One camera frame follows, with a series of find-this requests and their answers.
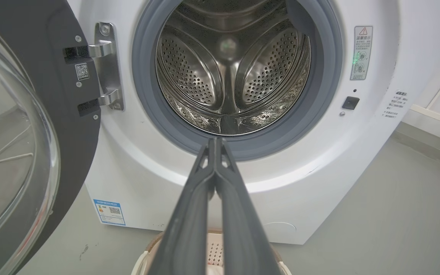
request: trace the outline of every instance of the stainless steel drum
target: stainless steel drum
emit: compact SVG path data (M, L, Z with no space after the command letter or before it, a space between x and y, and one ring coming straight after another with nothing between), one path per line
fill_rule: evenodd
M182 2L157 45L157 79L170 107L211 134L268 127L290 110L307 82L309 38L284 0Z

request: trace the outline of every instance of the gray floor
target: gray floor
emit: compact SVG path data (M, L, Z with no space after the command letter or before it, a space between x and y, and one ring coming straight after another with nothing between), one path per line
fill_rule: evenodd
M128 275L155 231L98 222L86 188L19 275ZM440 162L389 140L303 246L293 275L440 275Z

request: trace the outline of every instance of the black square latch hole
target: black square latch hole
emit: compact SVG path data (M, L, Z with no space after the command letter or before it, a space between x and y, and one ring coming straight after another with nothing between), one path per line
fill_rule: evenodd
M346 98L346 101L344 101L342 108L348 108L349 110L354 110L358 102L359 99L357 97L348 96Z

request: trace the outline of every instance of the floor stain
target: floor stain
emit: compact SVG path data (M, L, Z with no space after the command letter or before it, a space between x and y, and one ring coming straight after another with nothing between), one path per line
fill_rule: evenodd
M81 252L81 254L79 255L79 261L81 260L81 257L83 256L83 254L84 253L86 253L86 251L87 251L87 249L88 249L89 247L86 245L85 247L84 247L84 250Z

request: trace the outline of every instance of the washing machine door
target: washing machine door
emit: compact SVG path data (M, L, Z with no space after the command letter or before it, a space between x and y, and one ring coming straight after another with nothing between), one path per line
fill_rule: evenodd
M92 53L65 0L0 0L0 274L60 223L100 127Z

